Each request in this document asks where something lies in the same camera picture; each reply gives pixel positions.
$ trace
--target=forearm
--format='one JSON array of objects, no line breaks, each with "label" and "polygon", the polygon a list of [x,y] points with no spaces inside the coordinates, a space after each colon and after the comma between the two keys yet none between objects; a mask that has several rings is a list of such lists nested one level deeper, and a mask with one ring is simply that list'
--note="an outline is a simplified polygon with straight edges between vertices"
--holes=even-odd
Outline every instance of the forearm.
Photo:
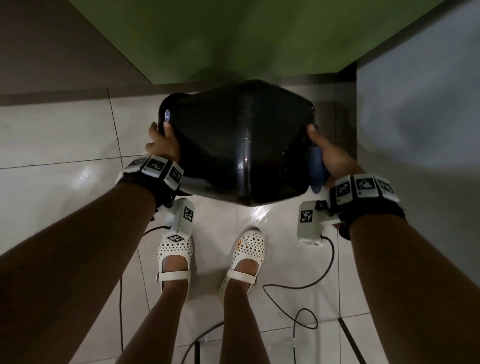
[{"label": "forearm", "polygon": [[350,228],[360,281],[391,364],[480,359],[480,290],[405,220]]},{"label": "forearm", "polygon": [[71,359],[154,210],[145,188],[120,184],[0,257],[0,352],[6,362]]}]

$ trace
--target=blue handle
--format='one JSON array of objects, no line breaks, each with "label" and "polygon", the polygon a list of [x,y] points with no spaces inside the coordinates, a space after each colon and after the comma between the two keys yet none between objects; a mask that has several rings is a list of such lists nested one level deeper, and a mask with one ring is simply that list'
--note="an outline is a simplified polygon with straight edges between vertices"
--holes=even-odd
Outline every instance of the blue handle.
[{"label": "blue handle", "polygon": [[320,192],[329,176],[322,159],[321,148],[315,145],[309,146],[307,159],[310,172],[310,187],[312,188],[313,193],[317,194]]}]

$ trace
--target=black bucket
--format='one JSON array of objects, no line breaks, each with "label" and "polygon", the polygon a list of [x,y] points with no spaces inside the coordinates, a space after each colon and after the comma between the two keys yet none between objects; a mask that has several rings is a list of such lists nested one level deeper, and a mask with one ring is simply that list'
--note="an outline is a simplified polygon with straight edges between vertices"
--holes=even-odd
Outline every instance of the black bucket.
[{"label": "black bucket", "polygon": [[259,80],[175,93],[160,105],[162,134],[165,119],[181,147],[179,195],[258,206],[303,194],[310,185],[306,127],[315,110],[297,94]]}]

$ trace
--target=perforated white shoe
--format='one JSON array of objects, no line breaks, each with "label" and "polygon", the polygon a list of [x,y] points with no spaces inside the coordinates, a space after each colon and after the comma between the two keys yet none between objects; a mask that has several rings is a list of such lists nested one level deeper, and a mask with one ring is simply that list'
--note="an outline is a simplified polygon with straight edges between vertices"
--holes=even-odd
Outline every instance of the perforated white shoe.
[{"label": "perforated white shoe", "polygon": [[[176,272],[164,272],[163,261],[169,255],[180,255],[185,257],[188,264],[188,270],[179,270]],[[160,243],[160,245],[158,246],[158,273],[156,274],[156,281],[161,283],[160,294],[163,290],[163,282],[167,280],[187,279],[188,288],[187,288],[187,295],[185,296],[185,301],[187,301],[188,293],[190,292],[190,278],[192,276],[192,272],[190,270],[192,255],[193,255],[192,237],[179,242],[173,242],[166,238],[162,239],[162,243]]]},{"label": "perforated white shoe", "polygon": [[[220,290],[218,291],[218,296],[220,298],[220,303],[222,303],[222,306],[225,299],[225,290],[227,289],[227,285],[230,279],[237,279],[241,280],[242,282],[249,283],[250,286],[248,287],[248,290],[250,290],[252,285],[255,284],[255,282],[257,281],[257,275],[260,271],[260,267],[262,266],[264,258],[265,243],[262,233],[258,229],[247,230],[235,246],[232,265],[227,271],[227,275],[225,276],[225,279],[220,286]],[[252,259],[257,262],[258,268],[255,276],[235,270],[237,264],[243,259]]]}]

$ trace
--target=leg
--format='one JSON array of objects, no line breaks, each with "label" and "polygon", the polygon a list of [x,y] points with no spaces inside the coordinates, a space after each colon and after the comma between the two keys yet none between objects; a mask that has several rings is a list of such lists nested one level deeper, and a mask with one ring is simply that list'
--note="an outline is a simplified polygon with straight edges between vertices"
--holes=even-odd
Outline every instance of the leg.
[{"label": "leg", "polygon": [[[187,269],[187,260],[182,256],[171,255],[165,260],[166,272]],[[163,284],[160,299],[117,360],[117,364],[171,363],[188,282],[183,279]]]},{"label": "leg", "polygon": [[[254,275],[258,264],[254,260],[240,261],[235,270]],[[220,364],[269,364],[260,331],[248,302],[249,284],[231,279],[225,291],[225,325]]]}]

